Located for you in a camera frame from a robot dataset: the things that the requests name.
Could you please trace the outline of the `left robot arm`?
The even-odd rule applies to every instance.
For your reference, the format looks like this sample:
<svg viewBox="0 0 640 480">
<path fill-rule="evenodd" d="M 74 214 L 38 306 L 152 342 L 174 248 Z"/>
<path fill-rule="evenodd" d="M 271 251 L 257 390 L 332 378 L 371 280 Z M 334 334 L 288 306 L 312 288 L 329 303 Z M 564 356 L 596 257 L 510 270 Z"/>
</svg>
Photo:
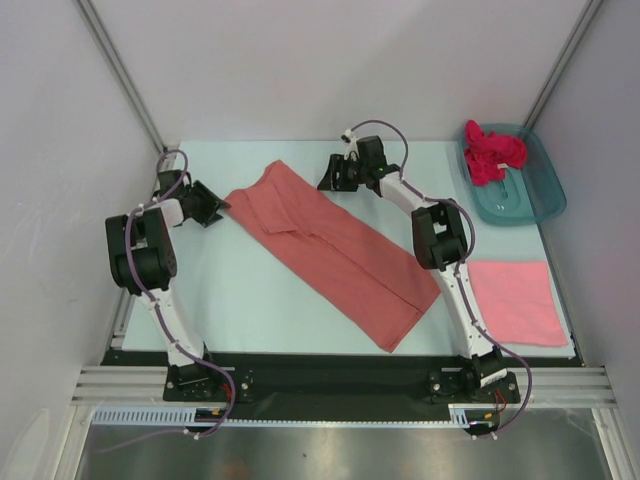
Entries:
<svg viewBox="0 0 640 480">
<path fill-rule="evenodd" d="M 168 371 L 163 399 L 231 401 L 233 381 L 213 365 L 206 342 L 187 319 L 174 288 L 178 261 L 170 231 L 191 219 L 203 228 L 229 204 L 181 170 L 158 174 L 151 202 L 105 220 L 111 276 L 137 298 L 164 337 Z"/>
</svg>

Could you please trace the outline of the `salmon t shirt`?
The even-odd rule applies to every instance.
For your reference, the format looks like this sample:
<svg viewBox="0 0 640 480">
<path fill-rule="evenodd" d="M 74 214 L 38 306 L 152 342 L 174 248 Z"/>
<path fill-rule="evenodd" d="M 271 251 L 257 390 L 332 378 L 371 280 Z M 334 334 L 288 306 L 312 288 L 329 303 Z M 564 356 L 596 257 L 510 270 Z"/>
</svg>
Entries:
<svg viewBox="0 0 640 480">
<path fill-rule="evenodd" d="M 226 201 L 241 227 L 386 352 L 441 294 L 411 254 L 280 160 Z"/>
</svg>

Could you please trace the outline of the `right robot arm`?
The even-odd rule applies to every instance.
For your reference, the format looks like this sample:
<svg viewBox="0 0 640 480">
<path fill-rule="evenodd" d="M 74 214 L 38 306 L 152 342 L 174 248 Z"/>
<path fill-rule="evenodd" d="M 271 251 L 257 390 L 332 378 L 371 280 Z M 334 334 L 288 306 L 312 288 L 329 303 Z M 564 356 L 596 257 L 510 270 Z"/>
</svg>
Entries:
<svg viewBox="0 0 640 480">
<path fill-rule="evenodd" d="M 329 157 L 317 188 L 355 192 L 364 186 L 409 216 L 414 256 L 441 289 L 464 360 L 455 386 L 442 394 L 501 401 L 500 392 L 512 381 L 503 349 L 488 333 L 471 287 L 467 259 L 475 238 L 467 237 L 463 227 L 469 215 L 455 200 L 427 197 L 405 180 L 403 168 L 387 161 L 380 137 L 359 138 L 348 130 L 341 140 L 346 150 Z"/>
</svg>

